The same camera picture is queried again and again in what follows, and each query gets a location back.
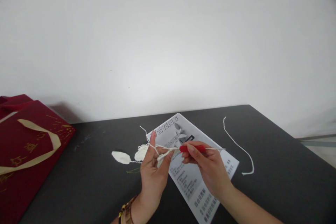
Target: red crochet hook handle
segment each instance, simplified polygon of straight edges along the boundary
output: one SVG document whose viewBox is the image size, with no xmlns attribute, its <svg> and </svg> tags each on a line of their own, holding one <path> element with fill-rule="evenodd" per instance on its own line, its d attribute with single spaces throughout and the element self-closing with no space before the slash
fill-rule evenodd
<svg viewBox="0 0 336 224">
<path fill-rule="evenodd" d="M 199 152 L 206 152 L 206 148 L 203 145 L 194 146 Z M 188 152 L 187 146 L 180 146 L 180 152 Z"/>
</svg>

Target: red gift bag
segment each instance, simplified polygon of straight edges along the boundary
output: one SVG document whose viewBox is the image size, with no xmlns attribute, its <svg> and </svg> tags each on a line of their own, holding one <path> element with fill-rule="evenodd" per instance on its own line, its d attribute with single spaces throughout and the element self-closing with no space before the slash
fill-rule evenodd
<svg viewBox="0 0 336 224">
<path fill-rule="evenodd" d="M 18 223 L 75 129 L 26 95 L 0 98 L 0 222 Z"/>
</svg>

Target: left hand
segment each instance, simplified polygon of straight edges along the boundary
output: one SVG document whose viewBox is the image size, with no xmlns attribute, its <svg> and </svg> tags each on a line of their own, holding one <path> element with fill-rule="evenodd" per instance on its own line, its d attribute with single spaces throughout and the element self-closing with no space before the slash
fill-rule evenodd
<svg viewBox="0 0 336 224">
<path fill-rule="evenodd" d="M 150 144 L 155 146 L 156 132 L 150 136 Z M 160 154 L 167 150 L 158 147 Z M 169 165 L 174 152 L 169 153 L 163 160 L 161 166 L 157 167 L 157 157 L 155 149 L 149 146 L 146 156 L 141 164 L 141 193 L 132 203 L 132 219 L 134 224 L 147 223 L 159 206 L 163 190 L 167 185 Z"/>
</svg>

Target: hand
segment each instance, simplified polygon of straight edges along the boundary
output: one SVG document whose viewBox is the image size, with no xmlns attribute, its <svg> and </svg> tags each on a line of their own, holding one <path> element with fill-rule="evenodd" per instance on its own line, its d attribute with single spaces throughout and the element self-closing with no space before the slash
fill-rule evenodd
<svg viewBox="0 0 336 224">
<path fill-rule="evenodd" d="M 206 150 L 205 153 L 200 153 L 194 146 L 204 145 L 206 148 L 212 148 L 210 145 L 200 141 L 188 141 L 183 145 L 188 147 L 188 152 L 182 154 L 183 163 L 197 164 L 203 181 L 211 194 L 222 200 L 225 194 L 232 191 L 234 187 L 226 172 L 219 151 Z"/>
<path fill-rule="evenodd" d="M 155 131 L 150 137 L 150 144 L 155 146 Z M 158 147 L 160 154 L 167 150 Z M 167 185 L 169 165 L 173 152 L 168 154 L 161 166 L 157 167 L 158 154 L 153 147 L 149 146 L 146 156 L 141 164 L 141 193 L 132 203 L 131 212 L 134 224 L 147 223 L 159 206 L 163 190 Z"/>
</svg>

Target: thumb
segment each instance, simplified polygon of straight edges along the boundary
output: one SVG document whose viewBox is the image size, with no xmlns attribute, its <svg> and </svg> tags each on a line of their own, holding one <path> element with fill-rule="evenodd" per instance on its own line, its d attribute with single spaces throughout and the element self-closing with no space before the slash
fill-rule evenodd
<svg viewBox="0 0 336 224">
<path fill-rule="evenodd" d="M 161 166 L 159 167 L 160 173 L 168 175 L 169 165 L 170 165 L 170 162 L 172 161 L 173 154 L 174 154 L 174 151 L 171 151 L 167 156 L 164 157 L 164 160 Z"/>
<path fill-rule="evenodd" d="M 190 156 L 192 156 L 201 167 L 207 165 L 208 159 L 203 156 L 193 145 L 187 144 L 187 147 Z"/>
</svg>

